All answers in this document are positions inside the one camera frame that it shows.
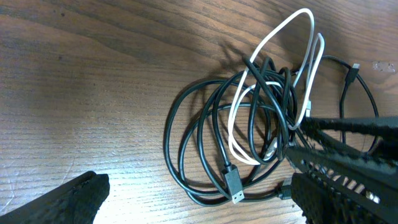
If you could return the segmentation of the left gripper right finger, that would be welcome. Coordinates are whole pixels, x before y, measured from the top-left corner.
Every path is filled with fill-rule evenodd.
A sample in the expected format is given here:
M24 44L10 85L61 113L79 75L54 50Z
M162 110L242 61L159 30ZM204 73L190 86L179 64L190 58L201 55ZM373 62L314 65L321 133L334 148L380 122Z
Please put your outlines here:
M295 173L292 200L302 209L307 223L397 223L397 200L376 203L331 180Z

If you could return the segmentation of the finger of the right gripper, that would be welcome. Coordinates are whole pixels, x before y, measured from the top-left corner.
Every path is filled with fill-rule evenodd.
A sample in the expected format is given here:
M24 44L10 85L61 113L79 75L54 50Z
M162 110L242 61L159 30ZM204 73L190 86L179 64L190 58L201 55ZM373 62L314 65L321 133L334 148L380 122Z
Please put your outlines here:
M331 180L376 203L392 203L388 196L397 200L397 140L382 138L377 151L369 155L351 150L322 131L315 135L324 147L322 151L302 146L287 148L286 156L300 170L298 174Z
M397 117L377 118L306 118L301 128L307 133L319 130L334 130L368 134L388 140L397 140Z

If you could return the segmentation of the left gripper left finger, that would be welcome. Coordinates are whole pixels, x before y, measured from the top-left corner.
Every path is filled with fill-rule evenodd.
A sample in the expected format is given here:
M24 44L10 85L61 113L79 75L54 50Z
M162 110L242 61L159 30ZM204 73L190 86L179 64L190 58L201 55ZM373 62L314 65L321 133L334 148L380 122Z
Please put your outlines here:
M109 195L108 174L93 171L1 216L1 223L93 223Z

